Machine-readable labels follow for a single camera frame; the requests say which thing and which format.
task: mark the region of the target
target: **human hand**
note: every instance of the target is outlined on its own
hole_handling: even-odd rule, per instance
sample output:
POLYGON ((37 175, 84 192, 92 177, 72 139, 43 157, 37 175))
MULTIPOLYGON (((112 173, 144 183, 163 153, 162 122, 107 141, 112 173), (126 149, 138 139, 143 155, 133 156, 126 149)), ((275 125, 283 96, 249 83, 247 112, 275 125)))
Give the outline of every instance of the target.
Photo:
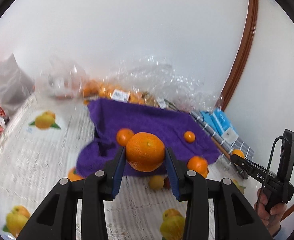
POLYGON ((268 203, 267 196, 262 193, 260 198, 260 203, 258 205, 258 216, 262 220, 263 224, 267 227, 269 233, 274 235, 280 228, 280 219, 282 218, 284 212, 286 211, 287 205, 285 203, 278 203, 272 207, 270 214, 266 211, 265 206, 268 203))

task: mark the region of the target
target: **silver screw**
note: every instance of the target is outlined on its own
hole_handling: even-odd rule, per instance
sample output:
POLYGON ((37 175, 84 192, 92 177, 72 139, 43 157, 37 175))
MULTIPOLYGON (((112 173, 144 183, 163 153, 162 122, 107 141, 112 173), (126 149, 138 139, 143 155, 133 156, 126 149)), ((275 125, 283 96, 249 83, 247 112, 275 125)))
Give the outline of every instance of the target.
POLYGON ((228 178, 224 178, 222 180, 223 184, 226 184, 226 185, 230 185, 231 184, 231 179, 228 179, 228 178))
POLYGON ((68 179, 66 179, 66 178, 60 179, 60 185, 65 185, 67 183, 68 183, 68 179))
POLYGON ((197 173, 195 171, 192 171, 192 170, 187 171, 187 175, 190 177, 196 176, 196 174, 197 173))
POLYGON ((96 171, 96 172, 95 172, 95 176, 97 176, 97 177, 104 176, 104 174, 105 174, 104 171, 96 171))

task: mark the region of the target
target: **purple cloth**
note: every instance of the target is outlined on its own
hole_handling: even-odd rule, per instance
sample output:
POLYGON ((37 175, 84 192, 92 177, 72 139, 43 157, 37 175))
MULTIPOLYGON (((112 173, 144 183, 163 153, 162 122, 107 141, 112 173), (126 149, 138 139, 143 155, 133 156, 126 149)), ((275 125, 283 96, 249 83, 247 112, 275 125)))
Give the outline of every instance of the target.
MULTIPOLYGON (((148 132, 156 135, 165 147, 173 149, 178 160, 185 163, 194 155, 204 157, 209 164, 214 163, 219 157, 219 151, 210 137, 187 113, 108 99, 91 101, 88 108, 90 118, 95 124, 95 140, 78 156, 76 172, 83 177, 103 169, 105 162, 114 158, 119 148, 116 134, 121 128, 129 128, 134 133, 148 132), (186 131, 195 134, 196 140, 193 143, 185 141, 186 131)), ((164 164, 153 172, 140 172, 126 163, 124 170, 124 175, 129 176, 165 173, 164 164)))

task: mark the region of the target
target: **wrist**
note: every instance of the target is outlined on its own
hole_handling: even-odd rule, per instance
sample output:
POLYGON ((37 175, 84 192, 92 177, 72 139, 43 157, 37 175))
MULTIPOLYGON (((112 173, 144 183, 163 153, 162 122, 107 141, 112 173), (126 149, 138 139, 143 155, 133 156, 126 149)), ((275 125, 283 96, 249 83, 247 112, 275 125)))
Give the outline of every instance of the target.
POLYGON ((272 236, 276 235, 276 233, 278 233, 279 230, 280 230, 280 222, 275 225, 272 225, 271 227, 268 227, 268 231, 272 236))

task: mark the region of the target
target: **plastic bag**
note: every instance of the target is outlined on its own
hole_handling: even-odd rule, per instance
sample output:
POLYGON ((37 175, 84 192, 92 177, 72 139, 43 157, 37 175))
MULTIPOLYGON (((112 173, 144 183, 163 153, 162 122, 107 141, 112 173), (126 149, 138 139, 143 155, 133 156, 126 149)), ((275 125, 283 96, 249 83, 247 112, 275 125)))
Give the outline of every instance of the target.
POLYGON ((83 68, 72 60, 56 56, 50 58, 52 68, 42 71, 36 79, 35 91, 54 99, 73 99, 82 97, 83 84, 88 77, 83 68))
POLYGON ((113 96, 116 94, 119 101, 161 108, 166 107, 166 99, 188 112, 212 111, 215 104, 222 101, 220 94, 204 92, 200 81, 175 75, 168 60, 154 57, 123 62, 116 74, 102 80, 90 80, 84 86, 83 94, 84 97, 98 95, 117 100, 113 96))
POLYGON ((0 121, 11 117, 34 90, 33 80, 17 65, 12 54, 0 63, 0 121))

